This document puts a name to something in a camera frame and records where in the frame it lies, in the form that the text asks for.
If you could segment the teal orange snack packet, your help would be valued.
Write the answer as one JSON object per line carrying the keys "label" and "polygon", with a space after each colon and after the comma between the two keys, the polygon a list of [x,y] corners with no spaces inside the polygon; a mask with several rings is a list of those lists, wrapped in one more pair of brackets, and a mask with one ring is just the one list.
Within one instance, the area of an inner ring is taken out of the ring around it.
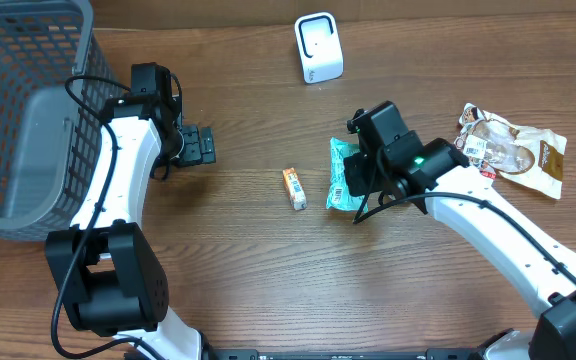
{"label": "teal orange snack packet", "polygon": [[352,196],[345,180],[344,159],[359,152],[359,146],[331,138],[330,142],[330,187],[326,208],[340,211],[357,211],[364,196]]}

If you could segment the red snack stick packet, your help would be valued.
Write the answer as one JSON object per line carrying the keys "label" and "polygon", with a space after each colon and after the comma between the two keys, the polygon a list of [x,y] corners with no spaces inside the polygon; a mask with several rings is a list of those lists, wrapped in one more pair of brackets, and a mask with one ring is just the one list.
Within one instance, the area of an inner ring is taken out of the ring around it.
{"label": "red snack stick packet", "polygon": [[494,169],[482,168],[480,169],[480,174],[488,179],[491,179],[492,181],[494,181],[497,177],[496,171]]}

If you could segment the small orange white box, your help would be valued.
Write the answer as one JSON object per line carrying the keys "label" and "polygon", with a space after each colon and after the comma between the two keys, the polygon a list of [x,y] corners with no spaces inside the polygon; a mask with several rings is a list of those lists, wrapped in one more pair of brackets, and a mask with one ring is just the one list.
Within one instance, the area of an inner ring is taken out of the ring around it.
{"label": "small orange white box", "polygon": [[296,210],[307,208],[307,198],[294,168],[287,168],[282,171],[284,186],[289,195],[292,207]]}

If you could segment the beige brown snack bag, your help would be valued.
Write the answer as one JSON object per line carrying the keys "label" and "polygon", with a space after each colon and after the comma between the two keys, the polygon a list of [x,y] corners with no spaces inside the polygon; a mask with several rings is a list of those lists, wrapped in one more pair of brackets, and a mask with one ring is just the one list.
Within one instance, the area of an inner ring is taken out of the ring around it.
{"label": "beige brown snack bag", "polygon": [[567,139],[550,129],[515,125],[472,103],[458,119],[454,144],[476,168],[559,200]]}

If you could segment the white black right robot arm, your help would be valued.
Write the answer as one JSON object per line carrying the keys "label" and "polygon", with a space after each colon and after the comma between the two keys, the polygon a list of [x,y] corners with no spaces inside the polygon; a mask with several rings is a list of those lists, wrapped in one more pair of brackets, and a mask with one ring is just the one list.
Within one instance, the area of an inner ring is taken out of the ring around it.
{"label": "white black right robot arm", "polygon": [[507,202],[467,155],[437,138],[423,144],[385,101],[348,121],[358,153],[344,160],[351,195],[379,193],[379,213],[413,203],[467,240],[519,292],[537,318],[530,333],[509,329],[474,348],[429,350],[429,359],[576,360],[576,252]]}

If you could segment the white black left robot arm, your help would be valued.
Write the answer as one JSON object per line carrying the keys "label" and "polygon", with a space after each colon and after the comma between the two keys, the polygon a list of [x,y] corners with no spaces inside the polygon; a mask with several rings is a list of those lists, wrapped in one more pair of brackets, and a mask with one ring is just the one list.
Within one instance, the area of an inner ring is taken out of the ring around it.
{"label": "white black left robot arm", "polygon": [[58,288],[51,342],[83,359],[130,344],[144,359],[213,359],[207,338],[169,305],[163,266],[141,229],[158,169],[212,164],[211,128],[186,125],[177,76],[135,64],[122,95],[91,114],[102,145],[84,202],[68,229],[48,234],[45,256]]}

